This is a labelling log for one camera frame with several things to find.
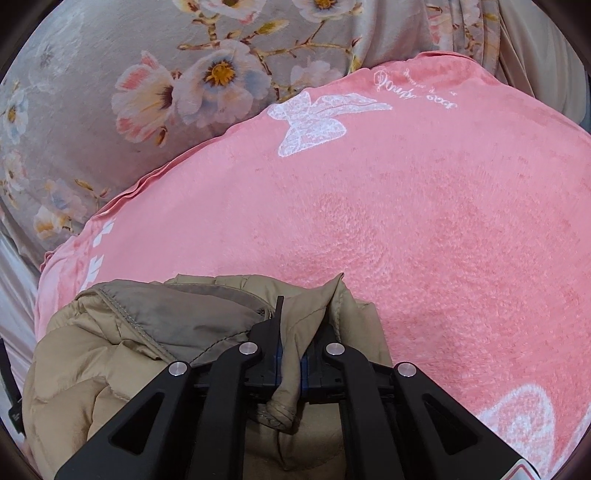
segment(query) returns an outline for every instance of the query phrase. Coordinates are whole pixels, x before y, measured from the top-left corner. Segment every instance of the metal bolt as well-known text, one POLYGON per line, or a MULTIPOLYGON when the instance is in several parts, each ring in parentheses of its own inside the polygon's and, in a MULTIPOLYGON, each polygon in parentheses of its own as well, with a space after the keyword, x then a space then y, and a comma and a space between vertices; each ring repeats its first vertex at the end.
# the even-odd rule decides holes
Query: metal bolt
POLYGON ((168 367, 168 373, 174 377, 179 377, 187 371, 187 364, 175 362, 168 367))
POLYGON ((243 355, 252 355, 258 350, 258 345, 252 342, 244 342, 240 348, 240 353, 243 355))
POLYGON ((398 373, 403 377, 414 377, 417 373, 417 367, 413 364, 403 363, 398 366, 398 373))
POLYGON ((340 343, 329 343, 326 345, 326 352, 329 355, 343 355, 345 353, 345 347, 340 343))

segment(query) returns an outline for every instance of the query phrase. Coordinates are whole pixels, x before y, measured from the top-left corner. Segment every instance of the pink blanket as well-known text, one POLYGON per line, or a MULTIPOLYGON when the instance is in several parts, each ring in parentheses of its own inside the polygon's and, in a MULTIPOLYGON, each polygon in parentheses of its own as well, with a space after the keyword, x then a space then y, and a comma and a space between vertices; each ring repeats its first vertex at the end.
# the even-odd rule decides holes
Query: pink blanket
POLYGON ((48 256, 37 337, 88 286, 340 271, 543 478, 591 420, 591 137, 457 54, 307 90, 141 179, 48 256))

